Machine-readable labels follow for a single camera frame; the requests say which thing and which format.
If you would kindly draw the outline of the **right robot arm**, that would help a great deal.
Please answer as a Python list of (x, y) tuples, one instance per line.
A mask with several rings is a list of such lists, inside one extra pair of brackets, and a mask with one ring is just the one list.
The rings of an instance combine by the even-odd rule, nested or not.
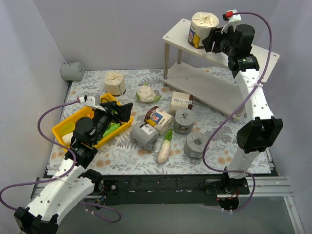
[(227, 30), (213, 28), (203, 45), (206, 52), (224, 53), (228, 67), (241, 91), (247, 123), (237, 132), (238, 149), (221, 172), (219, 180), (206, 180), (205, 190), (209, 195), (248, 194), (246, 173), (261, 152), (271, 147), (279, 135), (283, 121), (275, 118), (270, 110), (259, 77), (257, 58), (251, 53), (254, 28), (247, 24)]

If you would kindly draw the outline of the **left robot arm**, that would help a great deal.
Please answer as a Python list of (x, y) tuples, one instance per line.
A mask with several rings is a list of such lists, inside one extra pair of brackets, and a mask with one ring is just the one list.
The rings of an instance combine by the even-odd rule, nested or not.
[(54, 234), (64, 216), (85, 196), (103, 191), (104, 177), (88, 166), (98, 152), (95, 146), (110, 124), (128, 122), (132, 107), (132, 103), (118, 105), (115, 101), (90, 105), (94, 116), (76, 121), (70, 147), (58, 172), (31, 203), (15, 211), (14, 217), (21, 231)]

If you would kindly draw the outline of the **cream roll with cartoon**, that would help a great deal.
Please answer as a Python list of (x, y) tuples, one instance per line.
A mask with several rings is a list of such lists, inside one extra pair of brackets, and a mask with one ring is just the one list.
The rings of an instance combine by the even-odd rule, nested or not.
[(173, 116), (158, 106), (151, 108), (145, 115), (144, 121), (163, 135), (173, 122)]

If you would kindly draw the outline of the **cream roll with label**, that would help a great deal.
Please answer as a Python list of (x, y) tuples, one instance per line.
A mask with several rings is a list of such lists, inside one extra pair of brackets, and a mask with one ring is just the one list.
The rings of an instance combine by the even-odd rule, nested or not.
[(175, 114), (177, 110), (185, 108), (191, 110), (193, 107), (193, 100), (194, 100), (193, 95), (174, 91), (172, 94), (169, 113)]

